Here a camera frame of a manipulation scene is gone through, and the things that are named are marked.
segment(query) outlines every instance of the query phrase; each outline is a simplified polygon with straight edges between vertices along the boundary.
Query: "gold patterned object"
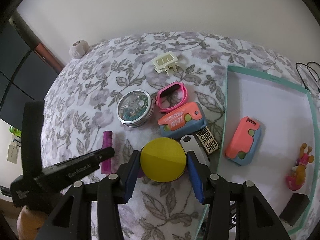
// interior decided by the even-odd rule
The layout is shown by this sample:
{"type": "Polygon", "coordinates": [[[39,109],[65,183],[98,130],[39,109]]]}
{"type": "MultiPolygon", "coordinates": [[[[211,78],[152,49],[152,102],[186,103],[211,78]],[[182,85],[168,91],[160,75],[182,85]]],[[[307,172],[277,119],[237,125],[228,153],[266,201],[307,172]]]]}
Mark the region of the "gold patterned object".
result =
{"type": "Polygon", "coordinates": [[[219,148],[217,141],[213,137],[208,127],[196,131],[196,135],[198,136],[208,155],[219,148]]]}

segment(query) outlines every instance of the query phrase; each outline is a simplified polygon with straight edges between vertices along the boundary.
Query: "yellow disc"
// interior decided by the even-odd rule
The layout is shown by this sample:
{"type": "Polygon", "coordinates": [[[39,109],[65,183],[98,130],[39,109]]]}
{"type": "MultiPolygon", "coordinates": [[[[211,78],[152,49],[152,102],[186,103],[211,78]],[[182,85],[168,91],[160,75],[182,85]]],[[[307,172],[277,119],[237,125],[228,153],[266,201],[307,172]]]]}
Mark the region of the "yellow disc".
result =
{"type": "Polygon", "coordinates": [[[238,157],[239,157],[239,159],[241,159],[241,160],[243,160],[246,155],[247,155],[247,153],[245,153],[245,152],[243,152],[243,151],[238,152],[238,157]]]}
{"type": "Polygon", "coordinates": [[[166,132],[170,131],[169,125],[166,124],[166,125],[163,127],[163,130],[165,130],[166,132]]]}
{"type": "Polygon", "coordinates": [[[184,120],[185,120],[186,122],[191,121],[191,120],[192,120],[191,115],[190,115],[190,114],[186,114],[186,115],[184,116],[184,120]]]}
{"type": "Polygon", "coordinates": [[[154,139],[141,151],[140,164],[144,174],[158,182],[179,178],[184,172],[186,162],[182,146],[171,138],[154,139]]]}
{"type": "Polygon", "coordinates": [[[250,129],[248,133],[250,136],[254,136],[254,130],[250,129]]]}

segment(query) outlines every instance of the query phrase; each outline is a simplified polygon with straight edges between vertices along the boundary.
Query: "orange and blue toy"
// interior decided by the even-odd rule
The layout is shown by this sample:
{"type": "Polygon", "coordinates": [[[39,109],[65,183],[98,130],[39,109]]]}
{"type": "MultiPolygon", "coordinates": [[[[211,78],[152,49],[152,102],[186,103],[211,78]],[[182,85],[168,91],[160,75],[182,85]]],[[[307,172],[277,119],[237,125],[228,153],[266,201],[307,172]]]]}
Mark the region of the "orange and blue toy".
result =
{"type": "Polygon", "coordinates": [[[260,138],[260,124],[248,116],[242,118],[226,149],[226,158],[241,166],[249,164],[253,159],[260,138]]]}
{"type": "Polygon", "coordinates": [[[158,120],[161,135],[178,139],[207,126],[204,112],[197,102],[189,102],[158,120]]]}

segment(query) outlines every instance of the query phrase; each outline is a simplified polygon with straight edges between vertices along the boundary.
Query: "clear tin lid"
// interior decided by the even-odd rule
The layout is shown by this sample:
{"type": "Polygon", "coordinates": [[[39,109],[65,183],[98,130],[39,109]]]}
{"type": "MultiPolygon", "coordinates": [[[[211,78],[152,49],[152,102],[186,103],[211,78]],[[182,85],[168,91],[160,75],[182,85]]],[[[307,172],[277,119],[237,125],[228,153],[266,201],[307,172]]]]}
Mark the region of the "clear tin lid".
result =
{"type": "Polygon", "coordinates": [[[121,122],[142,119],[150,109],[150,95],[144,90],[135,90],[124,95],[118,103],[117,113],[121,122]]]}

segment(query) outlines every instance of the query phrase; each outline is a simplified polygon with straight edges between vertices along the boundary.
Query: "pink toy figure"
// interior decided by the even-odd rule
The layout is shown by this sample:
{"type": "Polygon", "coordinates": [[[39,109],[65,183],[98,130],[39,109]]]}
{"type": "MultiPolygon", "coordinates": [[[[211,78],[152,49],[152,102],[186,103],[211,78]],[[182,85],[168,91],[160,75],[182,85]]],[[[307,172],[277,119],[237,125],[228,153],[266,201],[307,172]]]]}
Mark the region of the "pink toy figure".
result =
{"type": "Polygon", "coordinates": [[[312,151],[312,147],[308,147],[307,152],[305,153],[305,149],[307,148],[307,144],[303,143],[300,146],[300,154],[299,159],[297,160],[297,166],[291,168],[291,175],[285,177],[286,184],[289,189],[292,191],[296,191],[301,189],[304,182],[306,181],[306,167],[308,163],[313,163],[314,156],[309,155],[312,151]]]}
{"type": "MultiPolygon", "coordinates": [[[[104,131],[102,139],[102,148],[112,147],[112,132],[104,131]]],[[[107,159],[101,163],[101,174],[111,174],[111,159],[107,159]]]]}

